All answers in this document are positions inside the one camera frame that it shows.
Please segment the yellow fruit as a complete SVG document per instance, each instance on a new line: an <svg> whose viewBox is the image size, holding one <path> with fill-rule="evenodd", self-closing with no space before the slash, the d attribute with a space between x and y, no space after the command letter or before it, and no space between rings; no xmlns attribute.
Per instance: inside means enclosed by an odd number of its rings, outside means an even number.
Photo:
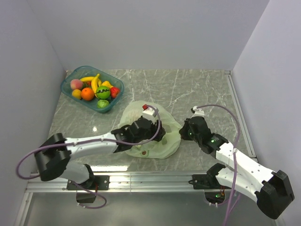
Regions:
<svg viewBox="0 0 301 226"><path fill-rule="evenodd" d="M99 84L101 84L100 80L100 74L98 73L92 80L91 80L91 88L94 93L96 93L96 90L98 89Z"/></svg>

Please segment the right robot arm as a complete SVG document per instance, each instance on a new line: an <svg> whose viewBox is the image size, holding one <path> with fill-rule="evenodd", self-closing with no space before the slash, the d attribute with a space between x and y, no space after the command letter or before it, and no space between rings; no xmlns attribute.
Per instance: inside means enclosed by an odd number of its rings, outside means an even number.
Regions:
<svg viewBox="0 0 301 226"><path fill-rule="evenodd" d="M210 187L233 186L256 202L258 208L271 219L277 219L294 200L286 173L260 165L234 148L226 138L212 133L204 117L187 118L179 133L183 140L196 142L204 153L219 160L207 172Z"/></svg>

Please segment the green apple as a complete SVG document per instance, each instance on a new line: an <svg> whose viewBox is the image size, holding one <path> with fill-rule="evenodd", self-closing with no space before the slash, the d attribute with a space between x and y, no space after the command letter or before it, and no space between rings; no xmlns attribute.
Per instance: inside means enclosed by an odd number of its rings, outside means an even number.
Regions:
<svg viewBox="0 0 301 226"><path fill-rule="evenodd" d="M95 95L99 99L107 99L111 95L111 91L107 86L99 86L96 89Z"/></svg>

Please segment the light green plastic bag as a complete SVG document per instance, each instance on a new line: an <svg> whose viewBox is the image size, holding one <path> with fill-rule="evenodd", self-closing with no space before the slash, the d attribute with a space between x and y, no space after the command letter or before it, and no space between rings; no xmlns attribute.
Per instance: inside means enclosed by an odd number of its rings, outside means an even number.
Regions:
<svg viewBox="0 0 301 226"><path fill-rule="evenodd" d="M130 150L126 151L126 154L137 158L165 159L174 154L179 148L181 142L179 130L182 127L164 107L156 103L141 100L131 102L122 113L119 127L132 124L137 120L142 115L144 104L158 109L161 126L164 128L166 134L161 141L151 141L144 145L133 146Z"/></svg>

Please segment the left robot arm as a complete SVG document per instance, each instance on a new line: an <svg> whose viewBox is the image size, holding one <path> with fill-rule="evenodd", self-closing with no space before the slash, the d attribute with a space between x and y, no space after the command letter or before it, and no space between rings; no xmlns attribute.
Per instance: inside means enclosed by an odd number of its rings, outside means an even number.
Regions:
<svg viewBox="0 0 301 226"><path fill-rule="evenodd" d="M96 184L94 173L88 164L76 163L76 159L94 154L119 153L150 141L159 142L165 134L160 120L153 122L144 117L95 137L64 138L61 133L54 134L34 155L40 179L51 181L65 178L83 189L90 189Z"/></svg>

